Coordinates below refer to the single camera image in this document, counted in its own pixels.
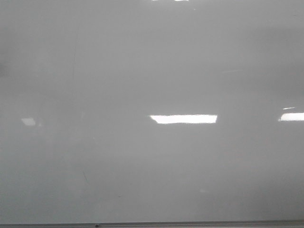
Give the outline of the white whiteboard with frame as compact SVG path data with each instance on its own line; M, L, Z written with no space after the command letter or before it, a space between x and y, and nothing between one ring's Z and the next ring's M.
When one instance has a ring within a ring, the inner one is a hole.
M0 221L304 218L301 0L3 0Z

